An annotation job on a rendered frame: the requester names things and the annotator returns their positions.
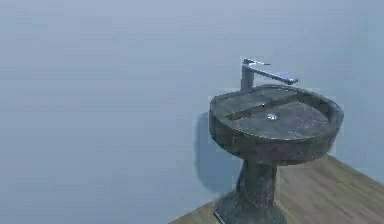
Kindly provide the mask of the grey metal faucet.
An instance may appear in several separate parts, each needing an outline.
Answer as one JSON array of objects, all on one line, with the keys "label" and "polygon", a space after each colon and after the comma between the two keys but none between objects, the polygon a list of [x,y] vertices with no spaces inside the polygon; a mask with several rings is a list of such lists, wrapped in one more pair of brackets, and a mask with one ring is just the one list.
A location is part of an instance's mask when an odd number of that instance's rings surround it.
[{"label": "grey metal faucet", "polygon": [[258,74],[273,80],[280,81],[287,85],[292,85],[298,82],[298,79],[287,73],[273,73],[262,69],[255,68],[255,65],[269,66],[269,63],[260,62],[257,60],[244,58],[241,63],[241,84],[242,92],[250,91],[254,86],[254,75]]}]

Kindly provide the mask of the dark stone pedestal sink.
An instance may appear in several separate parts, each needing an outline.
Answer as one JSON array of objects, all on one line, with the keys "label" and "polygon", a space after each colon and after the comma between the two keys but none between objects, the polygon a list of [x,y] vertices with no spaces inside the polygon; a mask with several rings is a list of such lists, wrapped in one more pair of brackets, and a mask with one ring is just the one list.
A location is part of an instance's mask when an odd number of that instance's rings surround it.
[{"label": "dark stone pedestal sink", "polygon": [[287,224],[275,200],[277,169],[327,154],[344,119],[333,100],[276,84],[214,97],[209,133],[223,150],[243,160],[236,188],[214,209],[219,224]]}]

